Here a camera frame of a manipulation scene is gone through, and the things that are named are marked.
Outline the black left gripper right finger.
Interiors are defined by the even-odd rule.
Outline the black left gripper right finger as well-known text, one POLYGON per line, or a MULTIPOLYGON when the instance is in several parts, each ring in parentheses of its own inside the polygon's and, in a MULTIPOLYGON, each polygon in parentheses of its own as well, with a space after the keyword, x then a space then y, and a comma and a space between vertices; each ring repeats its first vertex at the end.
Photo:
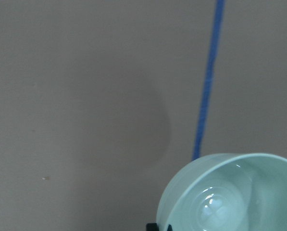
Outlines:
POLYGON ((168 225, 167 231, 173 231, 172 226, 168 225))

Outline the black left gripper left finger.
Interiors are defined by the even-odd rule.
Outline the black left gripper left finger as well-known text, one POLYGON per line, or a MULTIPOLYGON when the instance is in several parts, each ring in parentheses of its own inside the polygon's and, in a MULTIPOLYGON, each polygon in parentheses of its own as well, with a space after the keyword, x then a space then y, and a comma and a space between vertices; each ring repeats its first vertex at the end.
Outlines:
POLYGON ((157 223, 147 223, 146 231, 159 231, 159 227, 157 223))

